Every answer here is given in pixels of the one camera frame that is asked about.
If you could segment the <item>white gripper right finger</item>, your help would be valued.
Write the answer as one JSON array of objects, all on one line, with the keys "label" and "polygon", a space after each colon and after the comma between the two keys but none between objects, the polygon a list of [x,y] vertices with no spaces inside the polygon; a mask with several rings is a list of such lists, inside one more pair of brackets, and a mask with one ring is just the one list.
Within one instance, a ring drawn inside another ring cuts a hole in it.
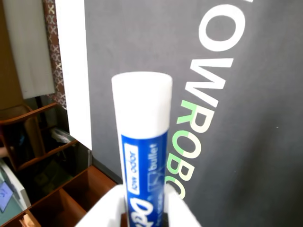
[{"label": "white gripper right finger", "polygon": [[171,185],[165,185],[164,212],[168,215],[169,227],[201,227],[194,214]]}]

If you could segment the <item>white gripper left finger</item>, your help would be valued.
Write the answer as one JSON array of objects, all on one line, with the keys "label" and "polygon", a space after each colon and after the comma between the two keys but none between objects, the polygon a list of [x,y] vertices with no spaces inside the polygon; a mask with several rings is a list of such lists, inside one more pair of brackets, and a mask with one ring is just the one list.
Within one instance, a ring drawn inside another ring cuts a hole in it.
[{"label": "white gripper left finger", "polygon": [[120,227],[124,213],[124,188],[119,184],[109,190],[76,224],[76,227]]}]

